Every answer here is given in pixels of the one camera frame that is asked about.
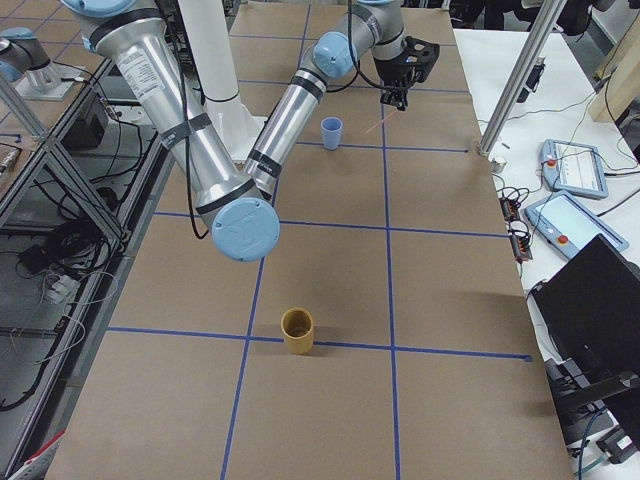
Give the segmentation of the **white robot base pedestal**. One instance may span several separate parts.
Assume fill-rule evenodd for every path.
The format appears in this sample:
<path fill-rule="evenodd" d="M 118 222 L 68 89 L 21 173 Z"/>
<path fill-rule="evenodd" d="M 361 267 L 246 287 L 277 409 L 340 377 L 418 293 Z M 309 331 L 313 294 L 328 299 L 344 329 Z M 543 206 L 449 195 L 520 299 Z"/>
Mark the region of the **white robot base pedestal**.
<path fill-rule="evenodd" d="M 223 3 L 184 0 L 179 9 L 206 111 L 232 159 L 243 162 L 266 119 L 252 115 L 241 99 Z"/>

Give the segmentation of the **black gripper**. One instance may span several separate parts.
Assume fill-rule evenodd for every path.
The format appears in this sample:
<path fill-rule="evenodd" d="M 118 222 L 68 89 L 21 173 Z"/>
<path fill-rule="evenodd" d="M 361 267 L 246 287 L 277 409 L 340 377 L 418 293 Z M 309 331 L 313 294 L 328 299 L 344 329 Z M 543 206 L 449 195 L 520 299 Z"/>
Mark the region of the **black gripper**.
<path fill-rule="evenodd" d="M 425 81 L 424 63 L 417 54 L 409 54 L 395 57 L 389 60 L 374 59 L 380 85 L 385 90 L 381 91 L 381 103 L 395 105 L 396 95 L 391 88 L 411 88 L 416 83 Z M 405 111 L 407 108 L 407 91 L 397 92 L 397 109 Z"/>

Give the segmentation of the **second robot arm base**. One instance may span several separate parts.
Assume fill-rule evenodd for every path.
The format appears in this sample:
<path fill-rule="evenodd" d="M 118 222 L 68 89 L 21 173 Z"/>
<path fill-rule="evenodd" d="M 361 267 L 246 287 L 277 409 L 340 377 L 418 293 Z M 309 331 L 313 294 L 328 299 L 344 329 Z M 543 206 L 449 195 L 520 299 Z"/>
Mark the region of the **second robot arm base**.
<path fill-rule="evenodd" d="M 55 65 L 35 33 L 26 27 L 1 32 L 1 75 L 26 100 L 62 101 L 72 87 L 64 69 Z"/>

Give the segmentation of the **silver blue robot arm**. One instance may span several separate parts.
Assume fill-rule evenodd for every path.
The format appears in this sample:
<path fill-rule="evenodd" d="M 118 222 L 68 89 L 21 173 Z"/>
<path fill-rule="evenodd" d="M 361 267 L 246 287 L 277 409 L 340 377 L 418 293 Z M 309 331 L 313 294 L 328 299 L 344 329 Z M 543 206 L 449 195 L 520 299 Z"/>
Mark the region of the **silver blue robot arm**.
<path fill-rule="evenodd" d="M 270 199 L 286 159 L 333 80 L 374 58 L 383 103 L 407 105 L 439 49 L 407 36 L 397 1 L 355 1 L 301 59 L 269 117 L 241 103 L 227 24 L 217 1 L 183 1 L 179 10 L 204 89 L 187 87 L 153 1 L 71 1 L 86 47 L 112 60 L 183 169 L 189 204 L 227 257 L 254 261 L 276 245 L 279 218 Z"/>

